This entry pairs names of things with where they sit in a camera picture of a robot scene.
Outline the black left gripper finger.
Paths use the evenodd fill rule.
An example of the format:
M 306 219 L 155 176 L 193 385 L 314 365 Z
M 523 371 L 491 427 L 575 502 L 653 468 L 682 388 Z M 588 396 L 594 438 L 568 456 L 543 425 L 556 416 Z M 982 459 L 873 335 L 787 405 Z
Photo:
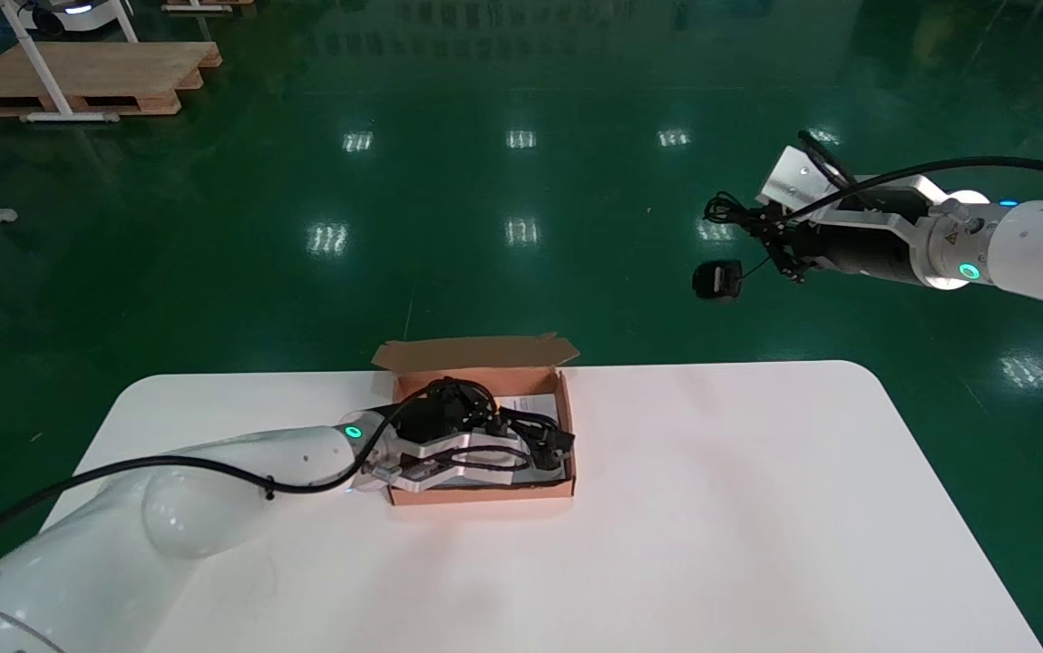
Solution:
M 476 382 L 452 382 L 445 388 L 445 418 L 450 424 L 491 422 L 498 404 L 483 385 Z

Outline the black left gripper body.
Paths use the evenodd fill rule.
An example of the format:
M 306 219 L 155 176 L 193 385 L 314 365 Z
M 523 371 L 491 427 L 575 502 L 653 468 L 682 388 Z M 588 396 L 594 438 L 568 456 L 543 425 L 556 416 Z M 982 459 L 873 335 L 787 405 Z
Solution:
M 459 433 L 468 404 L 463 390 L 430 390 L 408 402 L 395 417 L 401 441 L 429 443 Z

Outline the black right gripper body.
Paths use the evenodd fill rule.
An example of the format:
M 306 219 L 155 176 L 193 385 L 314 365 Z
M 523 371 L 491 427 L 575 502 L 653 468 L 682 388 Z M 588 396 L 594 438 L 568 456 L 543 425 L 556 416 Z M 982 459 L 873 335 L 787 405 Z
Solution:
M 985 235 L 983 204 L 902 204 L 894 210 L 826 210 L 798 226 L 798 258 L 816 268 L 931 289 L 957 290 L 980 277 L 941 263 L 947 247 Z

